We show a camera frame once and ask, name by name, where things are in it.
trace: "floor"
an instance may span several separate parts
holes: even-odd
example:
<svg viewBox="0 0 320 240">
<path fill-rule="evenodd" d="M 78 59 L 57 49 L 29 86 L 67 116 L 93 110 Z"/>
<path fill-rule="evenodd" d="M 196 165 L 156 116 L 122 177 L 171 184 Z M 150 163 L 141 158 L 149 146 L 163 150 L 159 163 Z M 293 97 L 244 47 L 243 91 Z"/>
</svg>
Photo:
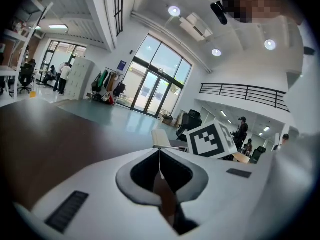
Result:
<svg viewBox="0 0 320 240">
<path fill-rule="evenodd" d="M 166 125 L 154 117 L 129 110 L 121 105 L 111 107 L 96 101 L 80 100 L 59 106 L 59 108 L 96 122 L 99 125 L 106 126 L 110 131 L 151 136 L 152 130 L 163 129 L 169 140 L 177 139 L 177 128 Z"/>
<path fill-rule="evenodd" d="M 52 87 L 44 87 L 43 85 L 35 84 L 34 88 L 36 92 L 36 97 L 42 100 L 45 100 L 49 103 L 55 103 L 65 100 L 66 98 L 64 96 L 60 96 L 57 92 L 54 92 Z M 20 94 L 20 91 L 18 90 L 17 99 L 14 100 L 9 96 L 7 92 L 5 92 L 3 95 L 0 96 L 0 108 L 15 102 L 20 102 L 23 100 L 32 99 L 30 98 L 29 93 L 26 90 L 23 90 Z"/>
</svg>

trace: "glass door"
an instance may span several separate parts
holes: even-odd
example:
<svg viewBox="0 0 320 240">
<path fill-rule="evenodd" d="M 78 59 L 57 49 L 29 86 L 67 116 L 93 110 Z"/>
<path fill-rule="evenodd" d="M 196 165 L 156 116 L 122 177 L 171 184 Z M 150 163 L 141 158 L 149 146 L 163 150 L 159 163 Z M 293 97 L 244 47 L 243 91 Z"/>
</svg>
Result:
<svg viewBox="0 0 320 240">
<path fill-rule="evenodd" d="M 134 110 L 158 117 L 168 92 L 169 82 L 148 71 L 132 104 Z"/>
</svg>

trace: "office chair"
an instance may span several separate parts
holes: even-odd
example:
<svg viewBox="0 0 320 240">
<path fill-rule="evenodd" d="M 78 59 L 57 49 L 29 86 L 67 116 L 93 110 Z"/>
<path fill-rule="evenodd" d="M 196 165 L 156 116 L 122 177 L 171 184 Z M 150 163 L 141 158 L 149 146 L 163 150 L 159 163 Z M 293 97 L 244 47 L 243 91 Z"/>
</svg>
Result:
<svg viewBox="0 0 320 240">
<path fill-rule="evenodd" d="M 187 142 L 187 137 L 184 135 L 185 130 L 193 130 L 199 126 L 201 126 L 201 115 L 199 112 L 195 110 L 190 110 L 189 113 L 185 113 L 182 117 L 182 122 L 178 130 L 176 131 L 176 135 L 178 136 L 178 140 L 182 142 Z"/>
<path fill-rule="evenodd" d="M 262 146 L 258 147 L 257 149 L 254 150 L 249 162 L 251 164 L 256 164 L 259 161 L 261 155 L 265 152 L 266 152 L 266 148 Z"/>
<path fill-rule="evenodd" d="M 31 88 L 27 87 L 32 82 L 32 75 L 35 70 L 35 65 L 25 64 L 21 67 L 20 78 L 19 81 L 22 84 L 22 87 L 18 88 L 20 90 L 20 94 L 23 90 L 27 90 L 28 93 L 32 90 Z"/>
</svg>

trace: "air conditioner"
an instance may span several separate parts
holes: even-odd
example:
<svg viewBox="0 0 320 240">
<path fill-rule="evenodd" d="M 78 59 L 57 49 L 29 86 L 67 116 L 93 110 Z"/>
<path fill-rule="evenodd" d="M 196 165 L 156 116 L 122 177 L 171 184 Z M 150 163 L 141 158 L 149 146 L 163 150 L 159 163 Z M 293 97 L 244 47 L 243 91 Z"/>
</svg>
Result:
<svg viewBox="0 0 320 240">
<path fill-rule="evenodd" d="M 207 24 L 194 12 L 187 18 L 181 17 L 180 22 L 180 27 L 187 31 L 197 42 L 203 41 L 213 34 Z"/>
</svg>

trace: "ceiling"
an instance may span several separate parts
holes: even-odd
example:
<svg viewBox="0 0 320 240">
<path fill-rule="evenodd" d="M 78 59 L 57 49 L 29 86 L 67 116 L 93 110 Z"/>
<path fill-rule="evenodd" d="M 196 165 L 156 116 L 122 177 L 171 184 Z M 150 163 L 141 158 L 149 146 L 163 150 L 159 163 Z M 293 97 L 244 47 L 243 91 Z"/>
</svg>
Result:
<svg viewBox="0 0 320 240">
<path fill-rule="evenodd" d="M 267 56 L 270 64 L 283 60 L 290 64 L 281 65 L 281 68 L 301 72 L 303 43 L 298 26 L 292 20 L 279 16 L 263 24 L 244 24 L 229 17 L 228 24 L 222 25 L 210 8 L 210 4 L 217 1 L 221 0 L 144 0 L 138 6 L 135 5 L 134 10 L 170 31 L 212 70 L 215 70 L 217 62 L 228 60 L 235 54 L 247 53 L 254 58 L 253 55 L 259 53 L 260 58 Z M 171 18 L 168 13 L 170 6 L 179 7 L 180 16 L 184 18 L 196 13 L 213 35 L 197 42 L 180 27 L 178 17 Z M 270 51 L 264 47 L 267 39 L 276 42 L 276 50 Z M 222 56 L 214 57 L 213 49 L 221 50 Z"/>
<path fill-rule="evenodd" d="M 90 14 L 86 0 L 39 0 L 47 7 L 53 2 L 52 8 L 40 22 L 41 32 L 57 34 L 64 37 L 76 37 L 103 44 L 99 32 Z M 49 25 L 67 25 L 68 29 L 51 29 Z"/>
<path fill-rule="evenodd" d="M 240 124 L 239 118 L 245 117 L 246 123 L 249 126 L 248 130 L 250 132 L 255 135 L 263 133 L 261 138 L 273 143 L 275 142 L 275 135 L 277 133 L 281 133 L 284 128 L 284 124 L 282 122 L 247 110 L 213 102 L 202 103 L 205 104 L 206 109 L 210 109 L 210 112 L 217 118 L 217 120 L 224 124 L 229 124 L 228 120 L 230 120 L 234 126 L 238 127 Z M 270 127 L 268 131 L 264 131 L 266 126 Z"/>
</svg>

